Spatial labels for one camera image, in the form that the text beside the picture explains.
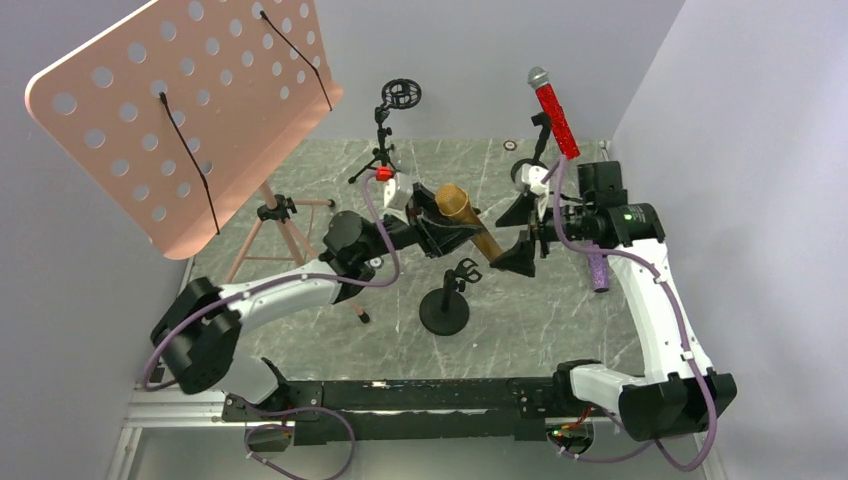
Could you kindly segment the gold microphone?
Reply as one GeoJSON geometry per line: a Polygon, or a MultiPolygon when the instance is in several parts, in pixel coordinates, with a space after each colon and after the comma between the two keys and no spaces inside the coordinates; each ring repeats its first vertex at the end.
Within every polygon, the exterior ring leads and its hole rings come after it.
{"type": "Polygon", "coordinates": [[[465,190],[453,183],[442,185],[435,193],[435,201],[443,216],[457,223],[481,228],[472,237],[472,242],[489,262],[503,254],[503,249],[474,211],[470,196],[465,190]]]}

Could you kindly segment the black round mic stand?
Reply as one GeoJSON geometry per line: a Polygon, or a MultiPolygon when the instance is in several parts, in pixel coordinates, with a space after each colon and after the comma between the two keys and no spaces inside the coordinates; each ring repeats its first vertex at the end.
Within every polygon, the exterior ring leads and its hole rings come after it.
{"type": "Polygon", "coordinates": [[[541,160],[541,157],[547,147],[547,143],[551,135],[551,119],[547,113],[539,112],[531,117],[531,121],[534,126],[540,128],[539,135],[534,147],[534,154],[530,158],[518,160],[513,164],[510,169],[510,179],[513,182],[517,181],[518,173],[521,167],[524,165],[536,166],[541,167],[543,169],[547,169],[547,165],[541,160]]]}
{"type": "Polygon", "coordinates": [[[431,290],[419,304],[419,319],[430,333],[452,336],[463,330],[470,318],[470,308],[462,293],[468,284],[482,279],[478,263],[463,258],[453,269],[444,272],[442,286],[431,290]]]}

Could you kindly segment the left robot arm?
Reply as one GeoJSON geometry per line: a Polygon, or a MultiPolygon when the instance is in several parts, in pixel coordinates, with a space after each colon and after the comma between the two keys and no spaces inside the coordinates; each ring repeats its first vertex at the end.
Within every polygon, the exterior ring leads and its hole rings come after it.
{"type": "Polygon", "coordinates": [[[444,256],[482,232],[482,227],[444,215],[429,190],[415,184],[407,218],[335,214],[324,235],[324,251],[304,265],[262,280],[214,285],[189,282],[150,334],[154,353],[144,374],[164,363],[180,390],[193,395],[221,390],[249,403],[282,397],[286,380],[268,360],[241,355],[242,335],[303,310],[345,302],[365,288],[385,288],[371,260],[389,256],[400,266],[400,250],[418,246],[429,257],[444,256]]]}

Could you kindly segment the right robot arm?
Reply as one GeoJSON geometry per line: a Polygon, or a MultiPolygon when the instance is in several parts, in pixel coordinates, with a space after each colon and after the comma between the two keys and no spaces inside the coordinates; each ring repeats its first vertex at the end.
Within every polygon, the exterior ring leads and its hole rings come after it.
{"type": "Polygon", "coordinates": [[[737,386],[731,374],[715,371],[691,328],[656,210],[629,201],[615,161],[581,164],[577,174],[579,197],[563,207],[543,163],[514,164],[510,176],[519,195],[496,224],[522,230],[490,265],[532,277],[535,258],[547,256],[549,244],[560,239],[572,251],[606,258],[626,298],[644,371],[633,376],[599,360],[568,361],[553,375],[555,394],[616,415],[636,441],[713,432],[737,386]]]}

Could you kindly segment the red glitter microphone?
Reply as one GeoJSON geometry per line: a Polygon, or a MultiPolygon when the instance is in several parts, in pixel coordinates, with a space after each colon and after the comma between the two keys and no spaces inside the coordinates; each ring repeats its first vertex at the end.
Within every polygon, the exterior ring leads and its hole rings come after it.
{"type": "Polygon", "coordinates": [[[541,66],[532,67],[527,75],[527,83],[534,90],[542,111],[550,119],[551,131],[561,153],[567,160],[576,159],[580,155],[579,146],[550,82],[547,70],[541,66]]]}

